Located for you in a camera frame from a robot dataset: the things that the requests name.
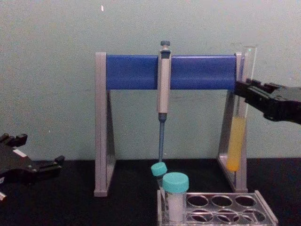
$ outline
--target teal cap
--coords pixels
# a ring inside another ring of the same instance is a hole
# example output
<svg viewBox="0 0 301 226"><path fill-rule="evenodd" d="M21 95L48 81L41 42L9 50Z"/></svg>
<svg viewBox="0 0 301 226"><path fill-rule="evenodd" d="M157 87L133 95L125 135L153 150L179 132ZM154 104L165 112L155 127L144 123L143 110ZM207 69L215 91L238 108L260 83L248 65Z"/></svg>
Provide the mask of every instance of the teal cap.
<svg viewBox="0 0 301 226"><path fill-rule="evenodd" d="M183 193L189 188L188 176L183 173L167 173L163 176L163 189L171 193Z"/></svg>
<svg viewBox="0 0 301 226"><path fill-rule="evenodd" d="M153 164L150 169L151 169L152 174L155 177L166 174L166 172L167 172L167 167L166 167L165 163L162 161Z"/></svg>

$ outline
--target sample tube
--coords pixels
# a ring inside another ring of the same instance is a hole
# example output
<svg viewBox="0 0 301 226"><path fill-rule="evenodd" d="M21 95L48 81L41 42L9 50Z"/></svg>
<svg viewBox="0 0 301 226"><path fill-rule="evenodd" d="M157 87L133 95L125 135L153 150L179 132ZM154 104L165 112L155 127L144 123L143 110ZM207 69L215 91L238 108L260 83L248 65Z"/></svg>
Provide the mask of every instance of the sample tube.
<svg viewBox="0 0 301 226"><path fill-rule="evenodd" d="M161 162L157 162L157 163L153 164L150 169L151 169L153 176L155 176L157 178L157 182L158 182L158 185L159 185L159 188L161 191L161 195L162 195L163 199L165 200L165 192L162 188L162 184L163 184L162 180L163 180L163 176L167 172L167 167L166 167L165 163L161 161Z"/></svg>
<svg viewBox="0 0 301 226"><path fill-rule="evenodd" d="M183 173L167 173L163 176L167 218L170 222L185 224L186 222L186 192L189 179Z"/></svg>
<svg viewBox="0 0 301 226"><path fill-rule="evenodd" d="M239 74L237 74L237 81L252 79L255 59L256 47L245 47L241 58ZM227 169L232 172L238 171L240 167L241 152L246 134L246 113L247 104L242 97L237 97L236 111L233 114L231 124L227 158Z"/></svg>

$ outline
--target green wall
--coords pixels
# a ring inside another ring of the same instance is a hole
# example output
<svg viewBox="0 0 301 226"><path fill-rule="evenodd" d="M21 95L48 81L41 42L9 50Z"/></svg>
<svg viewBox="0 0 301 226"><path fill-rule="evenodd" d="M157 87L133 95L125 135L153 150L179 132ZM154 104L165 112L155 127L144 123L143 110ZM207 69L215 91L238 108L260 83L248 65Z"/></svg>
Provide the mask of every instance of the green wall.
<svg viewBox="0 0 301 226"><path fill-rule="evenodd" d="M33 159L93 159L95 52L234 54L258 47L254 78L301 86L300 1L1 0L0 132ZM226 91L172 91L166 158L217 154ZM112 93L119 159L157 158L156 91ZM248 157L301 157L301 127L249 108Z"/></svg>

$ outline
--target micropipette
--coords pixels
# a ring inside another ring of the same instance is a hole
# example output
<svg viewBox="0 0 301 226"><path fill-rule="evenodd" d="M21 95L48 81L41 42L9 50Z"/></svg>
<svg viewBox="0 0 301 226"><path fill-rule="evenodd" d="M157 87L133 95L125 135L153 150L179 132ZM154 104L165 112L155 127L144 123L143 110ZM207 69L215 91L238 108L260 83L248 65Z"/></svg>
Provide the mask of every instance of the micropipette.
<svg viewBox="0 0 301 226"><path fill-rule="evenodd" d="M158 95L157 111L160 122L159 130L159 161L163 158L164 124L168 111L168 100L170 90L171 52L168 49L169 41L161 41L163 47L158 55Z"/></svg>

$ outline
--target black tabletop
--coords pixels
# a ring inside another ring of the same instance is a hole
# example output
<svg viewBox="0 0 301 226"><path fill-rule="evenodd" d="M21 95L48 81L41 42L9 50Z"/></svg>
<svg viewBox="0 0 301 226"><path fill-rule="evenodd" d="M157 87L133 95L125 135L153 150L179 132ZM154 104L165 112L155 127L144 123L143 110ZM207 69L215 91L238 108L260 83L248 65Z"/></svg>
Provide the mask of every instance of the black tabletop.
<svg viewBox="0 0 301 226"><path fill-rule="evenodd" d="M231 192L218 163L166 160L190 179L189 192ZM108 197L95 198L94 161L66 161L58 178L5 184L0 226L148 226L157 223L155 160L117 161ZM301 159L248 159L247 187L259 190L280 226L301 225Z"/></svg>

